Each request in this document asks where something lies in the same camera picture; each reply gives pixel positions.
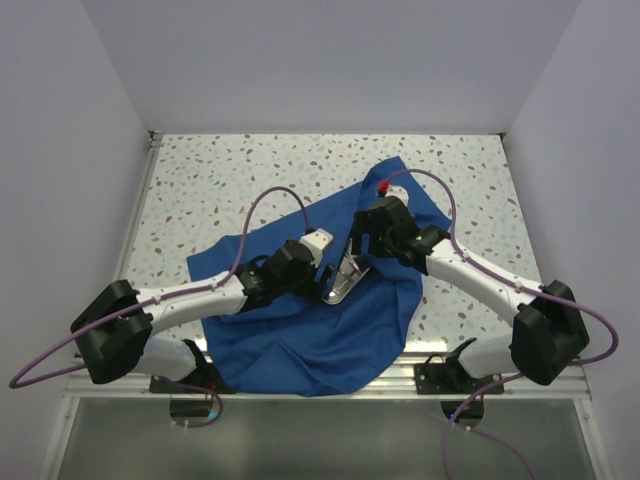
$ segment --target gray wall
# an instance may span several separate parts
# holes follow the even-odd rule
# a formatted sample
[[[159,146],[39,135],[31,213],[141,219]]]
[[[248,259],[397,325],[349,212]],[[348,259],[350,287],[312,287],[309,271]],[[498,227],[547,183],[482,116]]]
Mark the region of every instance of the gray wall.
[[[507,130],[579,0],[83,0],[147,129]]]
[[[588,368],[619,478],[638,478],[640,395],[640,4],[584,0],[507,135],[507,155],[546,279],[608,315],[618,355]],[[607,347],[588,320],[591,352]]]
[[[6,385],[110,280],[145,137],[79,1],[3,3],[0,478],[38,474],[63,383]],[[44,368],[67,365],[69,355]]]

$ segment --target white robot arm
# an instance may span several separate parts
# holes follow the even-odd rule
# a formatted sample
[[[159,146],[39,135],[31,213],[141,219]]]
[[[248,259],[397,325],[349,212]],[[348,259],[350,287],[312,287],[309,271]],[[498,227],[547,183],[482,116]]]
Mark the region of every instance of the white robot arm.
[[[142,306],[76,339],[92,381],[108,383],[133,372],[197,386],[208,375],[202,352],[189,340],[155,335],[204,317],[266,307],[287,292],[320,301],[333,267],[327,266],[319,281],[315,277],[332,240],[321,229],[307,232],[271,256],[239,265],[232,275],[222,272],[187,285],[135,290],[127,280],[112,282],[73,322],[71,332],[128,306]]]
[[[511,335],[467,340],[443,363],[416,366],[419,393],[421,386],[429,390],[425,382],[436,385],[438,393],[473,391],[481,385],[475,380],[489,381],[494,374],[511,372],[548,385],[588,345],[580,313],[541,298],[574,301],[569,287],[521,278],[454,243],[448,232],[434,225],[420,229],[406,207],[406,195],[389,193],[367,211],[356,213],[351,253],[362,253],[362,237],[368,235],[369,255],[395,257],[424,275],[455,285],[513,329]],[[499,278],[509,279],[509,284]]]

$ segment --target terrazzo surface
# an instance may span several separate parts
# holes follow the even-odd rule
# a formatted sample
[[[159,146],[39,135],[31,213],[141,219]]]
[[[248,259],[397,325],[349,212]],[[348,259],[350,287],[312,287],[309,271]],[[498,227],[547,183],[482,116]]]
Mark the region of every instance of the terrazzo surface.
[[[487,135],[165,135],[126,277],[136,287],[187,283],[187,256],[239,233],[250,202],[266,188],[288,186],[312,203],[361,181],[376,163],[396,155],[449,183],[465,246],[539,279],[500,139]],[[429,179],[417,180],[450,213],[445,192]],[[296,205],[285,194],[272,194],[257,208],[252,226]],[[509,332],[495,313],[451,284],[428,277],[423,285],[406,351],[450,351],[469,337]],[[206,347],[197,321],[161,335]]]

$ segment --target purple cable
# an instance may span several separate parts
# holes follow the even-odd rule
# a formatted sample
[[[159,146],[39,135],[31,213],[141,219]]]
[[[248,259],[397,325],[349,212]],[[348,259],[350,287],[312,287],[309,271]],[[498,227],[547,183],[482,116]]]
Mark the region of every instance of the purple cable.
[[[464,257],[464,252],[463,252],[462,248],[460,247],[460,245],[458,244],[458,239],[456,238],[457,207],[456,207],[456,201],[453,198],[453,192],[451,191],[449,186],[444,182],[444,180],[442,180],[438,176],[434,175],[431,172],[427,172],[426,170],[422,170],[422,169],[419,169],[419,168],[408,168],[406,170],[401,170],[401,171],[396,172],[393,175],[391,175],[389,178],[386,179],[386,181],[390,182],[392,179],[394,179],[398,175],[402,175],[404,173],[420,173],[422,175],[426,175],[427,177],[432,178],[433,180],[438,182],[440,184],[440,186],[442,188],[444,188],[445,192],[447,193],[447,196],[449,197],[449,202],[451,203],[451,245],[453,246],[453,249],[456,251],[456,253],[458,255],[460,255],[461,257]],[[470,265],[473,265],[475,268],[480,270],[485,275],[490,276],[494,280],[497,280],[500,283],[503,283],[503,284],[505,284],[505,285],[507,285],[507,286],[509,286],[511,288],[516,288],[515,282],[513,282],[512,280],[510,280],[510,279],[508,279],[506,277],[503,277],[502,275],[494,272],[490,268],[485,267],[484,265],[482,265],[478,261],[474,260],[473,258],[467,258],[467,262],[469,262]],[[540,292],[538,290],[533,290],[533,289],[528,288],[528,287],[521,287],[520,290],[522,290],[524,293],[528,293],[529,295],[534,295],[536,297],[544,298],[545,300],[549,300],[549,301],[552,301],[552,302],[555,302],[555,303],[559,303],[560,305],[564,305],[566,307],[570,307],[570,308],[574,308],[576,310],[580,310],[580,311],[586,313],[587,315],[590,315],[590,316],[594,317],[596,320],[598,320],[600,323],[602,323],[602,325],[604,325],[606,327],[606,329],[609,331],[609,333],[611,334],[611,345],[609,346],[609,348],[606,351],[604,351],[603,353],[601,353],[599,355],[595,355],[593,357],[590,357],[590,358],[575,360],[575,361],[571,362],[572,365],[587,365],[589,363],[599,362],[600,360],[604,360],[605,358],[608,358],[611,355],[613,355],[613,353],[618,349],[618,345],[620,343],[620,340],[619,340],[619,337],[618,337],[618,332],[613,327],[611,322],[609,322],[606,318],[604,318],[604,316],[602,316],[601,314],[599,314],[598,312],[596,312],[592,308],[589,308],[589,307],[587,307],[585,305],[581,305],[581,304],[579,304],[577,302],[572,302],[571,300],[567,300],[567,299],[560,298],[560,297],[555,297],[553,295],[549,295],[548,293]]]
[[[471,403],[473,403],[473,401],[476,399],[477,396],[482,395],[483,393],[486,393],[495,387],[504,385],[505,383],[510,382],[512,380],[517,380],[518,378],[522,378],[523,376],[524,375],[522,375],[521,373],[518,373],[515,375],[511,375],[509,377],[502,377],[500,380],[491,382],[485,385],[484,387],[479,388],[474,393],[472,393],[464,402],[462,402],[458,406],[456,411],[453,413],[453,416],[447,422],[447,426],[444,428],[444,432],[442,433],[442,441],[440,442],[440,456],[442,457],[442,466],[444,467],[444,473],[447,476],[448,480],[453,480],[453,474],[451,473],[451,466],[449,465],[447,444],[449,441],[449,435],[451,434],[451,430],[453,429],[453,426],[456,425],[456,419],[469,405],[471,405]],[[490,438],[491,440],[495,440],[496,442],[504,445],[509,450],[511,450],[522,461],[522,463],[527,469],[527,472],[529,472],[529,476],[533,480],[536,480],[536,475],[535,475],[535,472],[533,471],[533,468],[531,467],[531,465],[529,464],[525,456],[522,454],[522,452],[520,452],[517,448],[515,448],[513,445],[510,445],[508,442],[506,442],[502,438],[492,433],[488,433],[488,432],[485,432],[484,430],[479,430],[477,428],[473,428],[472,431],[484,437]]]
[[[426,175],[427,177],[429,177],[429,178],[435,180],[436,182],[438,182],[438,184],[440,184],[440,186],[444,189],[444,191],[446,192],[447,196],[449,197],[449,202],[451,204],[451,245],[453,246],[453,249],[456,251],[456,253],[458,255],[460,255],[461,257],[464,257],[464,251],[462,250],[462,248],[458,244],[458,240],[456,238],[456,220],[457,220],[457,214],[458,213],[457,213],[456,201],[455,201],[455,198],[453,197],[453,192],[451,191],[449,186],[444,182],[444,180],[442,180],[437,175],[435,175],[435,174],[433,174],[431,172],[428,172],[426,170],[419,169],[419,168],[408,168],[406,170],[401,170],[399,172],[394,173],[390,177],[388,177],[386,179],[386,181],[387,182],[391,182],[391,180],[393,180],[398,175],[403,175],[405,173],[419,173],[419,174],[422,174],[422,175]],[[482,265],[478,261],[474,260],[473,258],[467,258],[467,262],[469,262],[470,265],[472,265],[476,269],[480,270],[485,275],[490,276],[494,280],[497,280],[497,281],[499,281],[499,282],[501,282],[501,283],[503,283],[503,284],[505,284],[505,285],[507,285],[507,286],[509,286],[511,288],[516,288],[515,282],[513,282],[510,279],[508,279],[506,277],[503,277],[502,275],[494,272],[490,268],[485,267],[484,265]],[[555,297],[553,295],[549,295],[548,293],[540,292],[538,290],[533,290],[531,288],[521,287],[520,290],[522,290],[525,293],[528,293],[529,295],[534,295],[536,297],[544,298],[545,300],[556,302],[556,303],[558,303],[560,305],[564,305],[564,306],[567,306],[567,307],[570,307],[570,308],[574,308],[574,309],[577,309],[577,310],[580,310],[580,311],[586,313],[587,315],[591,315],[596,320],[598,320],[600,323],[602,323],[606,327],[606,329],[609,331],[609,333],[611,334],[611,345],[609,346],[609,348],[606,351],[604,351],[603,353],[601,353],[599,355],[595,355],[593,357],[590,357],[590,358],[574,360],[573,362],[571,362],[571,365],[587,365],[589,363],[599,362],[600,360],[604,360],[605,358],[608,358],[611,355],[613,355],[613,353],[618,349],[618,345],[619,345],[618,332],[616,331],[616,329],[613,327],[613,325],[606,318],[604,318],[601,314],[599,314],[598,312],[596,312],[592,308],[589,308],[587,306],[581,305],[581,304],[579,304],[577,302],[572,302],[571,300]],[[442,464],[444,466],[444,470],[445,470],[445,473],[447,475],[447,478],[449,478],[449,479],[453,478],[453,475],[451,474],[451,470],[450,470],[449,463],[448,463],[448,460],[447,460],[447,440],[449,439],[449,434],[451,432],[451,428],[455,424],[455,421],[458,418],[458,416],[460,415],[460,413],[471,402],[473,402],[473,400],[478,395],[481,395],[481,394],[485,393],[488,390],[491,390],[492,388],[494,388],[496,386],[499,386],[499,385],[502,385],[504,383],[510,382],[511,380],[515,380],[517,378],[521,378],[522,376],[523,376],[522,374],[517,374],[517,375],[510,376],[510,377],[503,377],[501,380],[498,380],[498,381],[493,382],[493,383],[491,383],[489,385],[486,385],[485,387],[482,387],[481,389],[479,389],[476,392],[472,393],[464,402],[462,402],[462,404],[454,412],[453,416],[451,417],[451,419],[449,419],[449,422],[447,423],[447,427],[445,428],[444,434],[442,436],[442,444],[441,444],[441,447],[440,447],[441,448],[441,454],[442,454]],[[507,448],[509,448],[518,458],[520,458],[520,460],[522,460],[522,463],[524,463],[524,465],[527,467],[527,470],[528,470],[529,475],[531,476],[531,478],[535,479],[535,474],[533,472],[533,469],[528,464],[528,462],[524,458],[524,455],[520,451],[518,451],[515,447],[509,445],[505,440],[502,440],[501,438],[499,438],[499,437],[497,437],[497,436],[495,436],[493,434],[489,434],[489,433],[483,432],[481,430],[476,430],[476,429],[474,429],[474,430],[477,431],[477,433],[479,433],[481,435],[484,435],[485,437],[491,438],[493,440],[496,440],[497,442],[499,442],[499,443],[503,444],[504,446],[506,446]]]
[[[312,228],[311,221],[309,220],[309,213],[307,212],[307,209],[305,208],[304,204],[302,203],[302,200],[300,200],[300,197],[296,192],[294,192],[293,190],[287,187],[271,187],[266,189],[264,192],[258,195],[256,199],[251,203],[251,208],[249,208],[249,211],[247,212],[247,216],[244,220],[244,225],[242,227],[242,238],[240,240],[240,247],[238,247],[238,254],[236,255],[236,259],[233,262],[233,266],[229,270],[229,273],[222,280],[218,282],[218,286],[223,285],[227,280],[229,280],[233,276],[235,271],[238,269],[240,262],[242,261],[242,255],[244,255],[244,249],[247,245],[247,235],[249,234],[249,221],[251,220],[251,215],[253,215],[253,211],[256,209],[256,207],[258,206],[258,203],[260,203],[260,201],[264,197],[269,195],[271,192],[276,192],[278,190],[288,193],[296,200],[296,202],[298,202],[298,205],[300,205],[300,210],[302,211],[302,215],[304,216],[305,229],[310,230]]]
[[[224,276],[224,278],[222,278],[222,280],[220,280],[216,284],[216,287],[220,287],[220,286],[224,285],[235,274],[235,272],[238,269],[238,266],[240,265],[240,262],[242,260],[242,255],[244,254],[244,250],[245,250],[245,246],[246,246],[246,242],[247,242],[247,235],[248,235],[248,232],[249,232],[249,222],[251,220],[251,216],[253,215],[254,210],[258,206],[258,203],[260,203],[260,201],[265,196],[267,196],[269,193],[277,191],[277,190],[281,190],[281,191],[286,192],[289,195],[293,196],[293,198],[298,202],[298,205],[300,205],[300,209],[302,210],[302,214],[304,216],[305,228],[307,230],[311,229],[311,222],[309,220],[309,214],[308,214],[304,204],[302,203],[302,200],[300,199],[300,197],[293,190],[291,190],[290,188],[287,188],[287,187],[271,187],[271,188],[265,190],[260,195],[258,195],[258,197],[251,204],[251,208],[249,208],[249,211],[247,212],[247,216],[246,216],[245,221],[244,221],[244,227],[242,228],[242,239],[240,240],[240,247],[238,249],[238,254],[236,255],[236,259],[233,262],[233,265],[232,265],[231,269],[229,270],[229,272]],[[211,287],[210,286],[187,287],[187,288],[183,288],[181,290],[175,290],[173,292],[168,292],[168,293],[165,293],[163,295],[160,295],[160,300],[168,300],[170,298],[180,297],[180,296],[183,296],[183,295],[191,295],[191,294],[194,294],[194,293],[200,293],[200,292],[204,292],[204,291],[211,291]],[[113,313],[111,313],[111,314],[109,314],[109,315],[107,315],[105,317],[102,317],[101,319],[96,320],[95,322],[92,322],[92,323],[90,323],[88,325],[85,325],[84,327],[80,328],[79,330],[76,330],[71,335],[69,335],[65,339],[59,341],[58,343],[56,343],[51,348],[45,350],[43,353],[41,353],[36,358],[31,360],[24,367],[22,367],[18,371],[18,373],[16,373],[13,376],[13,378],[11,378],[11,380],[9,380],[9,388],[17,389],[17,388],[27,387],[29,385],[33,385],[34,383],[42,382],[42,381],[48,380],[50,378],[58,377],[60,375],[65,375],[67,373],[76,372],[78,370],[82,370],[83,368],[86,368],[85,365],[74,365],[72,367],[63,368],[61,370],[56,370],[54,372],[46,373],[46,374],[40,375],[38,377],[30,378],[29,380],[25,380],[23,382],[20,381],[22,379],[22,377],[24,377],[27,373],[29,373],[31,370],[33,370],[37,365],[39,365],[44,360],[46,360],[51,355],[53,355],[55,352],[60,350],[62,347],[64,347],[65,345],[68,345],[71,342],[73,342],[74,340],[76,340],[77,338],[81,337],[82,335],[84,335],[88,331],[93,330],[94,328],[98,328],[98,327],[104,325],[105,323],[111,322],[113,320],[116,320],[116,319],[118,319],[118,318],[120,318],[120,317],[122,317],[124,315],[127,315],[129,313],[135,312],[138,309],[142,309],[144,307],[147,307],[147,306],[149,306],[149,305],[151,305],[153,303],[155,303],[155,299],[150,298],[150,299],[145,300],[143,302],[136,303],[135,305],[130,305],[130,306],[126,307],[126,308],[118,310],[117,312],[113,312]],[[183,384],[178,384],[178,385],[181,386],[182,388],[190,388],[191,390],[194,390],[194,391],[199,391],[199,392],[204,391],[207,395],[212,394],[214,396],[214,398],[216,398],[216,400],[220,404],[220,412],[218,413],[216,418],[218,418],[220,416],[220,414],[222,413],[222,401],[221,401],[220,397],[218,397],[218,395],[215,392],[212,392],[212,391],[207,390],[207,389],[199,389],[199,387],[191,387],[190,385],[183,385]]]

